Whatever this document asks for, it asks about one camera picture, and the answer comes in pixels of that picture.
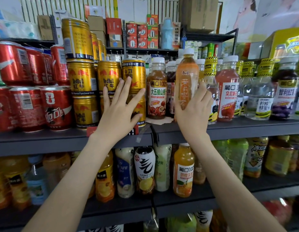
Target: red can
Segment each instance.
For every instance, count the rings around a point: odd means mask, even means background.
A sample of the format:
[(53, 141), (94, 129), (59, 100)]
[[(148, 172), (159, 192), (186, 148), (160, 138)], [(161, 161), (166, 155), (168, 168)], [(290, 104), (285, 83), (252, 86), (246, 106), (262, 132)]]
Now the red can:
[(40, 89), (37, 87), (14, 87), (10, 89), (11, 105), (18, 115), (19, 126), (24, 132), (44, 129), (45, 117)]
[(34, 85), (47, 85), (47, 68), (42, 52), (35, 47), (25, 47)]
[(7, 86), (32, 85), (28, 55), (23, 46), (0, 41), (0, 74)]
[(47, 125), (51, 130), (71, 128), (73, 123), (71, 89), (66, 86), (41, 87), (41, 97)]
[(54, 80), (60, 86), (70, 86), (66, 54), (63, 45), (52, 46), (51, 55), (53, 59)]
[(53, 60), (52, 56), (50, 54), (43, 54), (44, 56), (44, 61), (45, 61), (45, 66), (47, 69), (47, 83), (49, 85), (54, 85), (54, 75), (53, 75)]
[(0, 132), (12, 131), (17, 127), (17, 116), (10, 105), (8, 87), (0, 87)]

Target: barcode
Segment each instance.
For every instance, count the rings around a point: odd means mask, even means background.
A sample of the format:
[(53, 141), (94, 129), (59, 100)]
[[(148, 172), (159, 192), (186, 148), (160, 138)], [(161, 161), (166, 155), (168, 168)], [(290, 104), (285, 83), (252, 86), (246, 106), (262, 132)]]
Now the barcode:
[(92, 86), (92, 90), (97, 90), (96, 78), (90, 78), (90, 83), (91, 83), (91, 86)]
[(58, 49), (58, 54), (59, 54), (60, 64), (67, 64), (65, 50), (64, 49)]
[(63, 45), (66, 53), (72, 53), (70, 38), (65, 38), (63, 40)]
[(17, 49), (18, 51), (18, 57), (20, 58), (21, 64), (28, 64), (28, 56), (26, 50), (23, 49)]
[(97, 123), (98, 122), (98, 111), (92, 111), (92, 119), (93, 119), (93, 123)]
[(279, 163), (274, 163), (273, 169), (277, 172), (281, 172), (283, 170), (283, 165)]
[(233, 160), (228, 159), (228, 165), (232, 169), (233, 168)]
[(19, 98), (23, 110), (33, 109), (33, 104), (31, 103), (30, 94), (19, 94)]

